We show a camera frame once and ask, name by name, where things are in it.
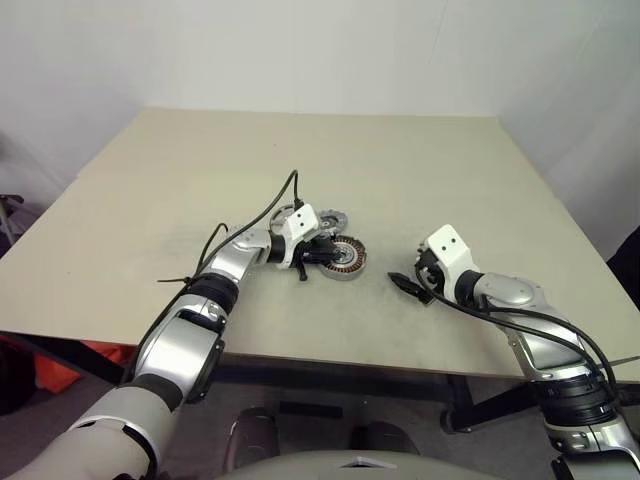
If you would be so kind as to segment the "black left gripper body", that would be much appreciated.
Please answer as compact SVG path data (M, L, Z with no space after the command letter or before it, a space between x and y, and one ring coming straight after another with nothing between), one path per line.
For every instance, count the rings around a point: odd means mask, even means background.
M303 264L319 264L320 246L315 240L302 241L294 249L292 257L292 267L298 268Z

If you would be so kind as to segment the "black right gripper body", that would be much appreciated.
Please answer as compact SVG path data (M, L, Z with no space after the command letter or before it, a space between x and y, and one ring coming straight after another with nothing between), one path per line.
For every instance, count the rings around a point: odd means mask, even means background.
M445 276L433 251L425 246L417 249L414 264L415 277L420 289L427 290L433 301L446 301L444 296Z

